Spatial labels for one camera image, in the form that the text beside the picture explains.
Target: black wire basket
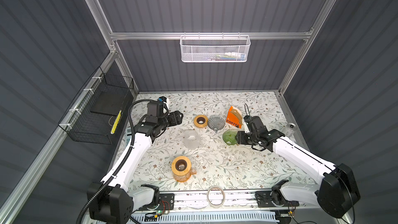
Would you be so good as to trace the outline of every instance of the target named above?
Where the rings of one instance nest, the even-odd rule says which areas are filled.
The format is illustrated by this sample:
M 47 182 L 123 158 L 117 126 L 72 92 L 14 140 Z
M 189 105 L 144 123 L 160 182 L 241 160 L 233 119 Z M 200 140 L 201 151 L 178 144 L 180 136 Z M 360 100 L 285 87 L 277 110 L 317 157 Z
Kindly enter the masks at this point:
M 64 117 L 73 111 L 72 117 L 68 123 L 59 122 L 59 127 L 73 141 L 118 142 L 127 119 L 127 108 L 133 102 L 133 85 L 130 77 L 102 73 L 90 89 L 83 89 L 86 95 L 76 109 L 70 109 L 70 105 Z

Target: wire basket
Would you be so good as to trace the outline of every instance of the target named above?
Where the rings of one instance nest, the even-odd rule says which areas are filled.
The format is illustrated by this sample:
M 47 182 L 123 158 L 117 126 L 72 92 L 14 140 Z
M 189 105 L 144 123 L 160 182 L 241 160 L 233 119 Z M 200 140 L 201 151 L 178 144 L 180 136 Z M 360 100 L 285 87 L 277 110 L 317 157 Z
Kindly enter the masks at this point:
M 67 112 L 73 111 L 70 120 L 58 125 L 73 141 L 97 144 L 118 142 L 121 135 L 120 129 L 123 128 L 121 123 L 126 121 L 127 108 L 133 101 L 133 85 L 130 77 L 102 73 L 90 89 L 83 89 L 87 92 L 81 103 L 75 109 L 65 112 L 64 116 Z M 102 93 L 116 95 L 122 102 L 119 104 L 120 111 L 117 116 L 92 112 Z
M 182 35 L 183 62 L 246 62 L 250 38 L 244 35 Z

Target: corrugated wall panel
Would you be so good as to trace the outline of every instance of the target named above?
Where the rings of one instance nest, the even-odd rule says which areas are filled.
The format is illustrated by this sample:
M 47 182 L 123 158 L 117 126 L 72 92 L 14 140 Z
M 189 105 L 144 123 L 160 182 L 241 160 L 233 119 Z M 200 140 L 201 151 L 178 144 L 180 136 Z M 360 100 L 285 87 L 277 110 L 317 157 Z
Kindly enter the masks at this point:
M 119 40 L 140 91 L 278 89 L 301 40 L 253 40 L 248 61 L 186 63 L 176 40 Z
M 353 169 L 357 223 L 398 217 L 397 17 L 398 0 L 338 0 L 285 94 L 310 150 Z
M 0 205 L 108 52 L 84 0 L 0 0 Z M 39 182 L 47 182 L 46 191 L 35 189 L 21 216 L 47 216 L 66 192 L 70 198 L 84 195 L 86 184 L 84 189 L 78 189 L 78 183 L 66 185 L 68 173 L 86 181 L 97 179 L 107 169 L 112 148 L 65 141 Z M 41 209 L 32 206 L 33 199 L 42 201 Z M 58 205 L 58 212 L 54 209 L 58 217 L 69 213 L 65 204 Z M 14 223 L 21 223 L 19 217 Z
M 325 0 L 99 0 L 114 32 L 302 32 Z

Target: floral pattern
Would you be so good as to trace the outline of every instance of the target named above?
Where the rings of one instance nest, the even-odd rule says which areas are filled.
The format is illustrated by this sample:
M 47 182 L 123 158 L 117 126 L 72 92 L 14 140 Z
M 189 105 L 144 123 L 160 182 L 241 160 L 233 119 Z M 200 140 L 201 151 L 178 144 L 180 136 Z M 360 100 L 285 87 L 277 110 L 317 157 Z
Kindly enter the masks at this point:
M 166 96 L 170 101 L 170 111 L 179 110 L 184 114 L 181 125 L 167 128 L 153 146 L 145 153 L 129 189 L 141 184 L 152 184 L 161 191 L 207 190 L 218 185 L 224 189 L 269 188 L 282 179 L 295 183 L 315 183 L 305 172 L 283 157 L 268 150 L 259 152 L 250 146 L 228 146 L 222 140 L 222 134 L 228 129 L 236 129 L 226 124 L 224 129 L 215 133 L 208 127 L 197 128 L 193 119 L 196 115 L 217 114 L 226 119 L 230 106 L 237 107 L 245 114 L 244 104 L 249 106 L 250 114 L 259 116 L 268 129 L 282 130 L 286 118 L 273 92 L 242 93 L 165 93 L 139 94 L 139 99 L 157 99 Z M 131 117 L 137 123 L 147 112 L 146 103 L 134 106 Z M 190 150 L 183 144 L 184 132 L 196 130 L 204 144 L 203 147 Z M 117 153 L 117 159 L 126 147 L 123 138 Z M 183 183 L 173 178 L 171 163 L 175 157 L 186 156 L 192 162 L 197 173 Z

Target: yellow object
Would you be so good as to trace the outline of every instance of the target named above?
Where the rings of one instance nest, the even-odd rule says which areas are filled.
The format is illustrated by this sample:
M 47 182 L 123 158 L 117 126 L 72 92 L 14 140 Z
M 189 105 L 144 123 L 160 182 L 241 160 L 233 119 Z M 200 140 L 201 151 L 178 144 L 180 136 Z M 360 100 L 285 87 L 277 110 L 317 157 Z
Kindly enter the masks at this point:
M 196 174 L 196 170 L 192 168 L 190 159 L 184 156 L 176 157 L 173 160 L 172 172 L 174 179 L 181 183 L 187 181 L 191 175 Z
M 207 126 L 207 121 L 209 119 L 205 115 L 198 115 L 193 119 L 193 123 L 196 125 L 196 127 L 203 128 Z
M 115 134 L 116 127 L 117 127 L 117 124 L 120 121 L 121 116 L 122 116 L 122 110 L 119 111 L 119 114 L 117 115 L 116 120 L 113 123 L 112 129 L 111 129 L 111 134 Z
M 242 128 L 242 119 L 242 112 L 231 106 L 226 116 L 226 122 L 234 127 Z

